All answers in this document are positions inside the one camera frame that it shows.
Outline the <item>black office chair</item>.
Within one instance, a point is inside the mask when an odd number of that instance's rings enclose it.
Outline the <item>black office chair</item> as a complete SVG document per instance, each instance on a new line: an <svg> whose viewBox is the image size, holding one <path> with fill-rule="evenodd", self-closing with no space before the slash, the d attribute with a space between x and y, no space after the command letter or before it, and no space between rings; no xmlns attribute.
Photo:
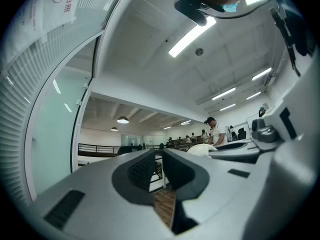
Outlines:
<svg viewBox="0 0 320 240"><path fill-rule="evenodd" d="M127 153L141 151L142 149L143 147L141 145L121 146L117 151L117 155L120 156Z"/></svg>

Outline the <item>frosted glass door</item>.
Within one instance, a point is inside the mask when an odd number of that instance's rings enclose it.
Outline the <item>frosted glass door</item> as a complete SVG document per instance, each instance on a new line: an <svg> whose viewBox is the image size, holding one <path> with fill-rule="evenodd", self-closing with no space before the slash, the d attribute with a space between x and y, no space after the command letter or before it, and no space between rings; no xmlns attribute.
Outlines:
<svg viewBox="0 0 320 240"><path fill-rule="evenodd" d="M31 165L36 195L71 173L71 145L76 116L92 74L63 68L52 80L36 117Z"/></svg>

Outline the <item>window with white blinds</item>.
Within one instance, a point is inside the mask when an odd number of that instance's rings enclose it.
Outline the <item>window with white blinds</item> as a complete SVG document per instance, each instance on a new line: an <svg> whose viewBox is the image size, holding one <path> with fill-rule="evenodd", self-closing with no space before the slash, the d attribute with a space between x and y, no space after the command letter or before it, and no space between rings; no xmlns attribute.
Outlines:
<svg viewBox="0 0 320 240"><path fill-rule="evenodd" d="M15 201L32 201L25 170L25 140L41 89L69 55L103 33L118 1L78 0L73 21L45 32L44 0L26 0L2 36L0 183Z"/></svg>

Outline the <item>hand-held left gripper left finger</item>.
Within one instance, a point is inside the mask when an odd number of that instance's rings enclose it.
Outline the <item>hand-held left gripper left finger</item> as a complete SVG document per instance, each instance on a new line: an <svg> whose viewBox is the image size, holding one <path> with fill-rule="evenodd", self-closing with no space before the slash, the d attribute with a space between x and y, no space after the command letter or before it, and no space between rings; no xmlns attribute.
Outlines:
<svg viewBox="0 0 320 240"><path fill-rule="evenodd" d="M154 209L151 149L93 162L38 196L33 225L48 240L169 240Z"/></svg>

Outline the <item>white paper sign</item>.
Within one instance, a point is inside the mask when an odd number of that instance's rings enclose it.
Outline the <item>white paper sign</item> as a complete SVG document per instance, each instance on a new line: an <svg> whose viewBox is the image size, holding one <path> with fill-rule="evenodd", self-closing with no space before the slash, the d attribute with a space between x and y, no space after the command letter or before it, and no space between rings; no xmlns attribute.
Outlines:
<svg viewBox="0 0 320 240"><path fill-rule="evenodd" d="M48 33L75 19L79 0L43 0L43 30Z"/></svg>

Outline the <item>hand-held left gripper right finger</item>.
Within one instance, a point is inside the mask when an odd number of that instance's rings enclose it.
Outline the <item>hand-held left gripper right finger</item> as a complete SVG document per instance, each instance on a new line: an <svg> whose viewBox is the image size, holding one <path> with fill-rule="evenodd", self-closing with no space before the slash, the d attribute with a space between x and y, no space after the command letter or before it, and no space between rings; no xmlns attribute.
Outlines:
<svg viewBox="0 0 320 240"><path fill-rule="evenodd" d="M256 163L165 149L163 169L175 191L170 229L178 240L242 240L274 154Z"/></svg>

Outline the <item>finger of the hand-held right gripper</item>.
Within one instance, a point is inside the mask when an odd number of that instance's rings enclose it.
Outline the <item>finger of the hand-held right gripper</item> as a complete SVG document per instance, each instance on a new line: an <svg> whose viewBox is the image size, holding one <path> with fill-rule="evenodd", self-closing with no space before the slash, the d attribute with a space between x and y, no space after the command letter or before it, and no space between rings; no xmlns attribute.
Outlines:
<svg viewBox="0 0 320 240"><path fill-rule="evenodd" d="M236 150L242 148L254 148L255 143L251 139L237 140L229 142L225 145L215 146L218 151Z"/></svg>
<svg viewBox="0 0 320 240"><path fill-rule="evenodd" d="M258 148L217 150L210 151L209 156L216 160L255 164L260 156L260 151Z"/></svg>

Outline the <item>black metal railing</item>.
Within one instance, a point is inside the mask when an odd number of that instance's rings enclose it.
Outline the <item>black metal railing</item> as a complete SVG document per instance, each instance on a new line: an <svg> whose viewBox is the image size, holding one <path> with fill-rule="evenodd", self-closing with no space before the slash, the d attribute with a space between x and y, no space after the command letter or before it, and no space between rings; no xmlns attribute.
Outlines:
<svg viewBox="0 0 320 240"><path fill-rule="evenodd" d="M78 151L82 153L97 153L97 154L117 154L120 146L105 146L93 144L78 144Z"/></svg>

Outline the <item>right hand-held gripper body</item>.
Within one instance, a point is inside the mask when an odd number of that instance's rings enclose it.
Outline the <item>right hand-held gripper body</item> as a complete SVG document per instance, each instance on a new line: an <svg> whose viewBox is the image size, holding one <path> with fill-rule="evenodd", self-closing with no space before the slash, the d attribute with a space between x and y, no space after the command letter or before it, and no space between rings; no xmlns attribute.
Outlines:
<svg viewBox="0 0 320 240"><path fill-rule="evenodd" d="M303 59L298 77L288 65L268 91L272 107L252 122L251 137L263 150L292 141L320 155L320 55Z"/></svg>

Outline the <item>cream towel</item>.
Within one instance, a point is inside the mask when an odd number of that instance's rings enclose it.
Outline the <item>cream towel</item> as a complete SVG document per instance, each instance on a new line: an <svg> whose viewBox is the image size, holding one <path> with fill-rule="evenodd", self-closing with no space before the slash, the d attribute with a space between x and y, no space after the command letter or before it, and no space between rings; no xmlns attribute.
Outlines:
<svg viewBox="0 0 320 240"><path fill-rule="evenodd" d="M217 149L206 143L197 144L188 149L187 153L198 157L209 157L211 152L215 152Z"/></svg>

